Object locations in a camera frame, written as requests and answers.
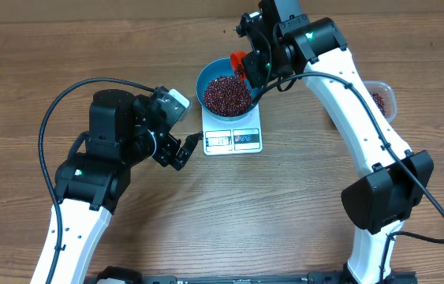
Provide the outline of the red scoop with blue handle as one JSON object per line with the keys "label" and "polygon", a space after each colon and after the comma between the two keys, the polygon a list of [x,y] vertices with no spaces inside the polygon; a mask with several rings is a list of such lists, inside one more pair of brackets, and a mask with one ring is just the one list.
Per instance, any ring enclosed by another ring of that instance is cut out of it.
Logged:
{"label": "red scoop with blue handle", "polygon": [[243,59],[246,57],[246,55],[247,55],[246,52],[239,50],[239,51],[235,51],[235,52],[231,53],[229,56],[230,65],[233,69],[235,76],[239,80],[246,79],[244,63],[243,63]]}

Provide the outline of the red beans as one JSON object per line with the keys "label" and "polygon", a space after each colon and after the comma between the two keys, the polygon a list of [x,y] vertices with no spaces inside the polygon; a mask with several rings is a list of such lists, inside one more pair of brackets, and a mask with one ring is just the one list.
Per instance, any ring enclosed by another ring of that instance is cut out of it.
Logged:
{"label": "red beans", "polygon": [[203,102],[211,113],[223,117],[236,117],[250,109],[251,90],[242,80],[243,75],[243,65],[237,65],[233,75],[219,76],[208,83]]}

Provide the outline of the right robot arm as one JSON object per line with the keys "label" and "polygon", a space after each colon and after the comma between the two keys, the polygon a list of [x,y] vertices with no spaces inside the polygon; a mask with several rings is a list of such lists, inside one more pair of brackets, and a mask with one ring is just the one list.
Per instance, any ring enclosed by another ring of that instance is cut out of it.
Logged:
{"label": "right robot arm", "polygon": [[390,267],[395,238],[420,203],[434,168],[393,130],[360,78],[340,28],[311,21],[296,1],[262,1],[236,27],[252,51],[240,61],[251,86],[266,93],[303,80],[318,97],[353,158],[358,180],[341,201],[355,225],[353,250],[341,283],[414,283],[412,272]]}

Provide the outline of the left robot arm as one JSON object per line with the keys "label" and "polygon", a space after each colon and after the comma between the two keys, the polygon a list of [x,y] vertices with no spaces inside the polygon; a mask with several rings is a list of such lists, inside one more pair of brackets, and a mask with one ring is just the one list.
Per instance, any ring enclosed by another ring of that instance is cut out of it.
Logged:
{"label": "left robot arm", "polygon": [[150,95],[118,89],[93,95],[89,130],[77,137],[55,173],[56,204],[32,282],[84,282],[132,167],[147,158],[175,170],[187,163],[201,133],[178,140],[170,130],[191,106],[189,98],[164,87]]}

